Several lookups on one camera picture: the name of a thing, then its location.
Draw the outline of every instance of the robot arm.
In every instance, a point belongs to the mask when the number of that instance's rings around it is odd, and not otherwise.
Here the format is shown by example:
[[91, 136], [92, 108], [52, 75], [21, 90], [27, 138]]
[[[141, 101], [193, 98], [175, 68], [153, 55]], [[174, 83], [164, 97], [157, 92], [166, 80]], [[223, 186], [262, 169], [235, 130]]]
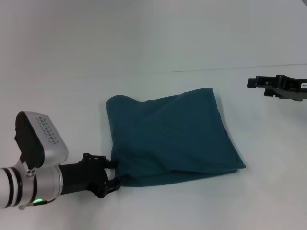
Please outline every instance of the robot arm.
[[15, 140], [21, 155], [15, 166], [0, 169], [0, 208], [48, 204], [83, 190], [103, 198], [121, 186], [122, 178], [108, 179], [105, 168], [115, 168], [116, 162], [104, 156], [85, 153], [77, 164], [60, 165], [68, 150], [47, 115], [20, 112]]

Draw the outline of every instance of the ventilation slots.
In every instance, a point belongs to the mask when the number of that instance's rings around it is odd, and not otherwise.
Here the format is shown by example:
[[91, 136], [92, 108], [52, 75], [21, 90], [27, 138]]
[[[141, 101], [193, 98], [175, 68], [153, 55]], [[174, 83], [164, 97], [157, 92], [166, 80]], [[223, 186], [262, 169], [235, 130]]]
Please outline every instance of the ventilation slots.
[[42, 131], [44, 132], [46, 138], [48, 141], [52, 144], [57, 144], [59, 141], [57, 140], [57, 137], [52, 132], [52, 129], [50, 129], [50, 126], [48, 125], [48, 121], [46, 121], [43, 117], [36, 117], [36, 120], [39, 124], [39, 126], [42, 128]]

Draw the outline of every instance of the green led light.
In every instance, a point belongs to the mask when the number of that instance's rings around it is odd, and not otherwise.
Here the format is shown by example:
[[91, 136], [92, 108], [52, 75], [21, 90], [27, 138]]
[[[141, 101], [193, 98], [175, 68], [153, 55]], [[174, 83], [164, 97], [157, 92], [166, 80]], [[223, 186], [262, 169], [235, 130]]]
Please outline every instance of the green led light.
[[42, 202], [42, 201], [43, 199], [36, 199], [33, 203], [35, 204], [35, 203]]

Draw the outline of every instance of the white wall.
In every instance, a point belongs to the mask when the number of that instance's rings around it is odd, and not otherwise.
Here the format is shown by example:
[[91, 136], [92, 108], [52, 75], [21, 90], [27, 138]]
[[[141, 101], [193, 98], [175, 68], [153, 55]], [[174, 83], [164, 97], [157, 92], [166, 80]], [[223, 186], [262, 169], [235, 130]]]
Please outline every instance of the white wall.
[[[14, 121], [48, 114], [68, 163], [112, 147], [105, 103], [212, 87], [247, 169], [167, 186], [89, 192], [0, 210], [7, 230], [307, 228], [306, 102], [263, 97], [248, 78], [306, 78], [301, 0], [0, 0], [0, 167], [16, 163]], [[193, 70], [190, 72], [173, 72]]]

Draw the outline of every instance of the teal bag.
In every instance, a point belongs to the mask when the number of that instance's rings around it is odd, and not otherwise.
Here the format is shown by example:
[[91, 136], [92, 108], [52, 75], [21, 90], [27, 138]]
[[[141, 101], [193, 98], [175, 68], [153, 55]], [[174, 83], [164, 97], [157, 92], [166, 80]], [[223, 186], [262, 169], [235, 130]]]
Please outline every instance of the teal bag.
[[217, 110], [213, 90], [138, 102], [114, 96], [106, 103], [116, 176], [124, 186], [173, 184], [245, 168]]

